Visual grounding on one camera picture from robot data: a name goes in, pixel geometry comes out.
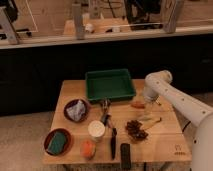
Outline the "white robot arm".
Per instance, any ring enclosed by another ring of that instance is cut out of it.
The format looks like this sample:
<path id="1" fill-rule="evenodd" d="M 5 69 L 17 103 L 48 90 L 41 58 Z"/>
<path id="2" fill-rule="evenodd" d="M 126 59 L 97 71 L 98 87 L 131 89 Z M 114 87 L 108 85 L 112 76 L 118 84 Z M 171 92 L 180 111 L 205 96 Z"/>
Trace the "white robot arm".
<path id="1" fill-rule="evenodd" d="M 213 107 L 173 87 L 172 79 L 168 70 L 148 74 L 142 96 L 146 102 L 164 97 L 197 127 L 190 171 L 213 171 Z"/>

